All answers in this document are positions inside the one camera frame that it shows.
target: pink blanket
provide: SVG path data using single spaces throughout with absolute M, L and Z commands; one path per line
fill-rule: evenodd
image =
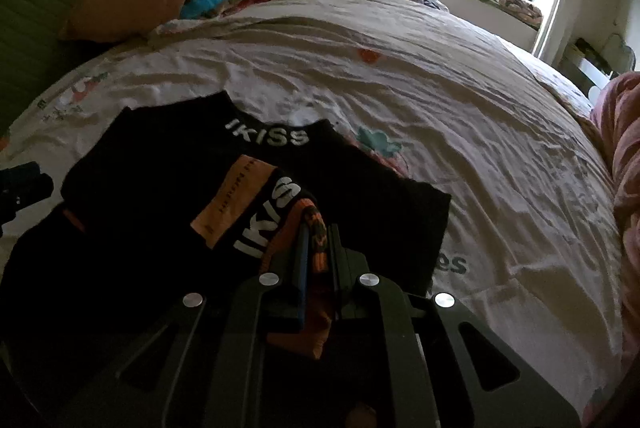
M 640 72 L 610 82 L 591 120 L 600 130 L 615 188 L 614 213 L 622 231 L 623 362 L 640 347 Z

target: orange rectangular label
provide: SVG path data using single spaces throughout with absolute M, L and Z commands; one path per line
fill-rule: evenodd
M 274 169 L 274 166 L 247 155 L 238 157 L 233 163 L 216 196 L 191 222 L 191 227 L 205 239 L 209 249 L 213 249 L 249 207 Z

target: bed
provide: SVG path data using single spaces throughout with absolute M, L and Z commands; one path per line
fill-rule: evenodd
M 620 382 L 622 248 L 590 103 L 525 51 L 409 0 L 274 0 L 176 20 L 39 90 L 0 165 L 37 161 L 55 190 L 4 227 L 0 267 L 124 107 L 220 90 L 263 122 L 329 119 L 450 193 L 432 292 L 461 299 L 581 416 Z

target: bed sheet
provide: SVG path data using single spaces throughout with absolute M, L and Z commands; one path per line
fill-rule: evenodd
M 124 106 L 222 89 L 263 122 L 328 118 L 450 193 L 433 291 L 463 300 L 578 413 L 620 378 L 621 247 L 597 148 L 498 38 L 408 0 L 275 0 L 169 22 L 70 72 L 0 153 L 55 182 L 5 226 L 2 255 L 60 201 L 65 173 Z

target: metal bolt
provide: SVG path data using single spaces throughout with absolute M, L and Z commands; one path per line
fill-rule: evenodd
M 265 287 L 270 287 L 278 283 L 280 281 L 280 278 L 278 278 L 278 275 L 276 273 L 265 273 L 260 275 L 258 281 Z
M 360 283 L 367 287 L 375 287 L 380 283 L 380 278 L 378 278 L 375 274 L 372 273 L 364 273 L 360 275 Z
M 202 295 L 198 293 L 189 293 L 184 296 L 182 303 L 185 307 L 198 307 L 202 304 Z
M 436 300 L 436 304 L 440 307 L 448 309 L 449 307 L 453 307 L 453 304 L 456 302 L 455 298 L 448 293 L 439 293 L 436 294 L 434 298 Z

